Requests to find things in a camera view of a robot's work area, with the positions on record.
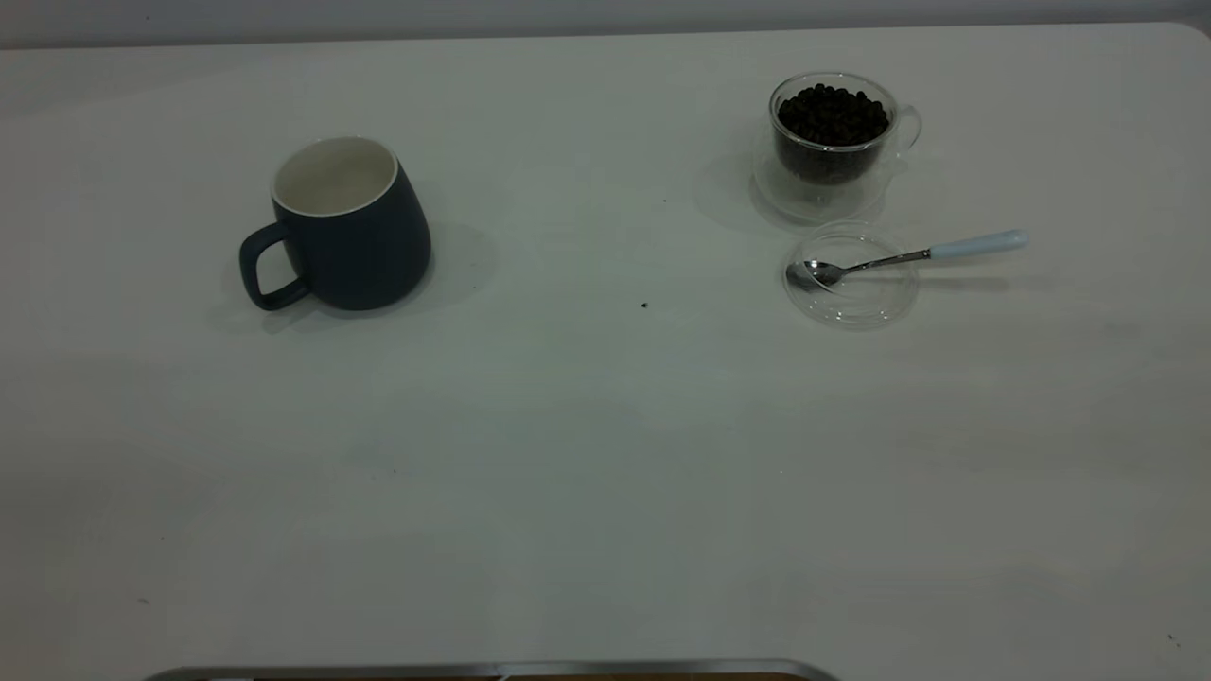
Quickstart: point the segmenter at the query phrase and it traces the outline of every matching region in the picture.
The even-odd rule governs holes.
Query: mug
[[[429,267],[425,213],[395,153],[365,137],[315,142],[277,170],[277,222],[240,246],[240,273],[252,302],[279,310],[308,293],[344,310],[389,305]],[[282,241],[298,279],[264,293],[257,261]]]
[[[794,135],[779,118],[782,103],[816,85],[845,88],[851,93],[863,92],[868,99],[883,105],[888,114],[886,130],[874,139],[849,147],[828,147]],[[799,74],[779,85],[769,97],[769,122],[774,149],[782,166],[815,187],[836,187],[859,179],[888,159],[884,151],[893,145],[890,142],[895,141],[899,150],[906,150],[920,137],[922,127],[917,109],[902,107],[885,87],[860,75],[836,71]]]

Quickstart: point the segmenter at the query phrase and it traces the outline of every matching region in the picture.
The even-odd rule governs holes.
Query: wall
[[[1211,0],[0,0],[0,47],[1180,19]]]

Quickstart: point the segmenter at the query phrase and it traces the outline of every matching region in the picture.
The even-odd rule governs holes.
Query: mug rim
[[[281,198],[277,196],[277,181],[281,177],[282,171],[286,170],[286,166],[288,166],[291,161],[293,161],[297,156],[299,156],[300,154],[303,154],[304,151],[306,151],[308,149],[310,149],[312,147],[316,147],[318,144],[323,144],[323,143],[327,143],[327,142],[340,142],[340,141],[344,141],[344,139],[360,139],[362,142],[369,142],[371,144],[378,147],[383,151],[386,151],[388,155],[391,156],[391,160],[395,161],[395,166],[391,168],[391,179],[386,183],[386,185],[383,187],[383,189],[378,194],[375,194],[368,201],[366,201],[363,204],[360,204],[360,205],[357,205],[357,206],[355,206],[352,208],[349,208],[349,210],[345,210],[345,211],[337,211],[337,212],[332,212],[332,213],[309,213],[306,211],[298,211],[298,210],[292,208],[288,204],[286,204],[285,201],[281,200]],[[395,154],[395,151],[390,147],[388,147],[386,144],[379,142],[378,139],[374,139],[373,137],[366,137],[363,135],[342,135],[342,136],[338,136],[338,137],[317,137],[315,139],[311,139],[306,144],[303,144],[302,147],[294,149],[293,151],[289,153],[289,155],[286,156],[286,160],[283,160],[282,162],[277,164],[277,170],[274,171],[274,177],[269,182],[269,195],[274,200],[274,204],[281,206],[282,208],[285,208],[285,210],[287,210],[287,211],[289,211],[289,212],[292,212],[292,213],[294,213],[297,216],[303,216],[303,217],[308,217],[308,218],[334,218],[334,217],[340,217],[340,216],[348,216],[350,213],[356,213],[357,211],[360,211],[360,210],[362,210],[362,208],[365,208],[367,206],[373,205],[375,201],[378,201],[379,199],[381,199],[383,196],[385,196],[386,193],[390,191],[392,187],[395,187],[395,182],[398,178],[400,178],[400,156],[397,156]]]
[[[891,104],[891,110],[893,110],[891,125],[889,125],[886,130],[884,130],[878,137],[876,137],[873,139],[868,139],[868,141],[866,141],[866,142],[863,142],[861,144],[850,144],[850,145],[846,145],[846,147],[833,147],[833,145],[828,145],[828,144],[820,144],[820,143],[813,142],[810,139],[804,139],[804,138],[799,137],[798,135],[794,135],[793,132],[791,132],[791,130],[787,128],[785,125],[782,125],[782,121],[779,120],[779,118],[777,118],[777,109],[776,109],[776,107],[774,104],[774,101],[777,99],[779,91],[782,90],[784,87],[786,87],[791,81],[799,80],[802,78],[821,76],[821,75],[840,76],[840,78],[849,78],[849,79],[859,80],[859,81],[863,82],[865,85],[869,85],[874,90],[878,90],[880,93],[885,95],[886,98],[888,98],[888,102]],[[888,136],[890,136],[893,131],[895,131],[895,128],[900,127],[900,102],[896,102],[895,96],[893,96],[891,92],[886,87],[883,87],[878,82],[874,82],[873,80],[871,80],[868,78],[860,76],[857,74],[851,74],[851,73],[845,73],[845,71],[830,71],[830,70],[826,70],[826,71],[804,71],[804,73],[800,73],[800,74],[792,75],[791,78],[788,78],[788,79],[784,80],[782,82],[777,84],[777,87],[775,87],[774,92],[770,93],[770,96],[769,96],[769,120],[773,121],[775,130],[777,130],[779,132],[781,132],[782,135],[785,135],[786,137],[788,137],[791,139],[791,142],[794,142],[796,144],[799,144],[799,145],[803,145],[803,147],[808,147],[810,149],[816,149],[819,151],[861,151],[863,149],[869,149],[872,147],[877,147],[877,145],[882,144],[883,141]]]

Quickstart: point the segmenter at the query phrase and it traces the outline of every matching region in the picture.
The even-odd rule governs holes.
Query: spoon handle
[[[862,263],[860,265],[854,265],[851,268],[845,268],[845,274],[862,271],[863,269],[874,269],[884,265],[895,265],[900,263],[911,263],[913,261],[926,261],[931,256],[929,254],[929,248],[924,251],[913,251],[912,253],[900,253],[899,256],[891,256],[890,258],[880,258],[878,261],[871,261],[868,263]]]
[[[976,236],[975,239],[939,244],[929,250],[929,257],[939,261],[942,258],[962,258],[964,256],[999,253],[1001,251],[1021,248],[1022,246],[1026,246],[1029,240],[1031,238],[1027,236],[1021,229],[1010,229],[1009,231],[988,234],[987,236]]]

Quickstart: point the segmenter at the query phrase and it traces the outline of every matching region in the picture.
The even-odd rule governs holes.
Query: dark blue mug
[[[274,177],[277,222],[240,246],[243,287],[257,307],[279,310],[308,293],[345,310],[389,305],[429,267],[425,213],[396,155],[365,137],[310,144]],[[264,293],[257,261],[282,241],[298,279]]]

